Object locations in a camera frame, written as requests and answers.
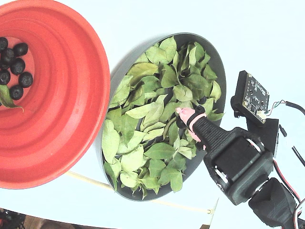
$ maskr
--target dark gray bowl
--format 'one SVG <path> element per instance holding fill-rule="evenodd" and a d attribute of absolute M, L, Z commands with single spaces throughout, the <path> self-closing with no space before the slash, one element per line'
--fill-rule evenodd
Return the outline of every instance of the dark gray bowl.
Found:
<path fill-rule="evenodd" d="M 209 43 L 205 38 L 192 34 L 192 33 L 176 33 L 171 34 L 165 37 L 160 37 L 157 39 L 153 39 L 149 42 L 145 42 L 138 47 L 136 47 L 134 50 L 132 50 L 129 54 L 126 55 L 126 57 L 119 63 L 119 65 L 114 69 L 114 71 L 111 73 L 111 87 L 110 87 L 110 100 L 112 99 L 118 85 L 120 84 L 122 78 L 126 75 L 128 70 L 131 68 L 133 63 L 141 56 L 142 53 L 144 53 L 149 47 L 153 46 L 155 43 L 160 42 L 168 37 L 174 36 L 175 40 L 177 42 L 177 47 L 182 46 L 186 42 L 198 42 L 203 46 L 203 48 L 206 50 L 206 52 L 210 55 L 211 59 L 209 61 L 209 65 L 211 68 L 215 71 L 216 75 L 218 76 L 217 82 L 221 87 L 222 95 L 220 99 L 217 101 L 217 103 L 214 105 L 214 108 L 218 108 L 218 112 L 224 111 L 224 103 L 225 103 L 225 96 L 226 96 L 226 80 L 225 80 L 225 73 L 224 73 L 224 66 L 223 62 L 217 52 L 217 50 L 212 46 L 211 43 Z M 220 125 L 221 120 L 215 122 L 218 126 Z M 101 148 L 101 142 L 96 141 L 96 144 L 98 144 L 100 151 L 97 152 L 97 157 L 100 163 L 100 166 L 102 167 L 104 173 L 104 158 L 102 156 L 102 148 Z M 187 160 L 186 162 L 186 170 L 184 172 L 185 176 L 183 176 L 183 181 L 185 181 L 192 173 L 195 171 L 195 169 L 199 166 L 199 164 L 203 160 L 203 156 L 205 155 L 204 151 L 198 151 L 197 155 L 192 160 Z M 112 181 L 110 177 L 105 173 L 108 182 L 111 186 L 113 186 Z M 159 197 L 162 197 L 172 191 L 170 184 L 162 186 L 159 190 L 159 193 L 156 195 L 153 190 L 148 190 L 148 195 L 143 201 L 157 199 Z M 142 201 L 142 192 L 136 191 L 134 195 L 132 196 L 132 191 L 129 187 L 121 188 L 121 182 L 118 179 L 118 188 L 117 192 L 130 200 L 135 201 Z"/>

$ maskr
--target pile of leaves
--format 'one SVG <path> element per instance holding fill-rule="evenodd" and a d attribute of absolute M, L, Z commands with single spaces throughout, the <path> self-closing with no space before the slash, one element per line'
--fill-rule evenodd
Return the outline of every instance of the pile of leaves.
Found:
<path fill-rule="evenodd" d="M 182 188 L 196 147 L 187 130 L 179 132 L 175 109 L 202 104 L 210 120 L 223 116 L 213 110 L 221 89 L 209 60 L 199 43 L 177 49 L 170 37 L 150 47 L 123 77 L 102 134 L 104 169 L 115 191 L 118 178 L 133 194 L 142 190 L 143 198 L 168 183 L 174 192 Z"/>

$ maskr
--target wooden stick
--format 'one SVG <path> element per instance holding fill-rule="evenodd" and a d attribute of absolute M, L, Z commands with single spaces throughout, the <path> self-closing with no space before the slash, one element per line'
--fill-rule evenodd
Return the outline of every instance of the wooden stick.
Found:
<path fill-rule="evenodd" d="M 93 180 L 91 178 L 88 178 L 88 177 L 85 177 L 83 175 L 74 173 L 72 171 L 68 171 L 65 174 L 70 176 L 70 177 L 73 177 L 75 179 L 84 181 L 86 183 L 93 184 L 93 185 L 96 185 L 96 186 L 114 191 L 113 188 L 108 184 L 102 183 L 102 182 L 97 181 L 97 180 Z M 170 207 L 173 207 L 173 208 L 181 208 L 181 209 L 188 210 L 188 211 L 197 211 L 197 212 L 203 212 L 203 213 L 207 213 L 207 214 L 213 214 L 214 213 L 213 209 L 193 208 L 193 207 L 188 207 L 188 206 L 183 206 L 183 205 L 179 205 L 179 204 L 169 203 L 169 202 L 165 202 L 165 201 L 161 201 L 161 200 L 157 200 L 157 199 L 150 200 L 150 202 L 170 206 Z"/>

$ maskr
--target cable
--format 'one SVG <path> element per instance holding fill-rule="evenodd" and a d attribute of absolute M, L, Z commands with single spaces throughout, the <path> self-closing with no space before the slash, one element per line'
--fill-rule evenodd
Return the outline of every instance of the cable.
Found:
<path fill-rule="evenodd" d="M 297 194 L 297 192 L 292 188 L 292 186 L 285 179 L 284 175 L 282 174 L 282 172 L 280 171 L 280 169 L 278 167 L 278 164 L 277 164 L 275 158 L 273 159 L 273 165 L 274 165 L 274 168 L 275 168 L 277 174 L 279 175 L 280 179 L 282 180 L 282 182 L 286 185 L 286 187 L 289 189 L 289 191 L 295 196 L 297 201 L 300 203 L 301 202 L 300 196 Z"/>
<path fill-rule="evenodd" d="M 302 158 L 302 156 L 300 155 L 300 153 L 297 151 L 297 149 L 295 148 L 295 146 L 292 147 L 293 152 L 295 153 L 295 155 L 297 156 L 297 158 L 302 162 L 302 164 L 305 166 L 305 160 Z"/>
<path fill-rule="evenodd" d="M 280 104 L 284 104 L 284 103 L 286 103 L 286 101 L 283 100 L 283 99 L 281 101 L 279 101 L 279 102 L 274 102 L 272 107 L 271 107 L 271 109 L 267 111 L 267 116 L 271 115 L 273 109 L 277 108 Z"/>
<path fill-rule="evenodd" d="M 287 132 L 284 130 L 284 128 L 282 128 L 281 125 L 279 125 L 279 129 L 282 132 L 284 137 L 287 137 Z M 302 158 L 302 156 L 300 155 L 300 153 L 297 151 L 295 146 L 292 146 L 291 149 L 293 150 L 293 152 L 295 153 L 295 155 L 297 156 L 297 158 L 301 161 L 301 163 L 305 166 L 305 160 Z"/>
<path fill-rule="evenodd" d="M 305 109 L 303 107 L 301 107 L 300 105 L 298 105 L 298 104 L 294 104 L 294 103 L 286 101 L 286 106 L 298 109 L 299 111 L 301 111 L 305 115 Z"/>
<path fill-rule="evenodd" d="M 303 199 L 300 204 L 296 207 L 295 212 L 294 212 L 294 225 L 295 229 L 299 229 L 299 224 L 297 222 L 297 216 L 298 214 L 302 211 L 302 205 L 305 203 L 305 199 Z"/>

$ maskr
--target red wire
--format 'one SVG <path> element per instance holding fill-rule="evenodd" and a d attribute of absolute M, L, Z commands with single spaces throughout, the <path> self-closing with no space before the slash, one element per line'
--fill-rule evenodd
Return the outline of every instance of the red wire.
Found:
<path fill-rule="evenodd" d="M 276 162 L 275 160 L 273 160 L 273 162 L 275 163 L 275 165 L 276 165 L 276 167 L 277 167 L 277 170 L 278 170 L 280 176 L 282 177 L 282 179 L 286 182 L 286 184 L 289 186 L 289 188 L 295 192 L 296 196 L 297 196 L 299 199 L 301 199 L 300 196 L 297 194 L 297 192 L 291 187 L 291 185 L 288 183 L 288 181 L 287 181 L 287 180 L 285 179 L 285 177 L 283 176 L 283 174 L 282 174 L 280 168 L 278 167 L 277 162 Z"/>

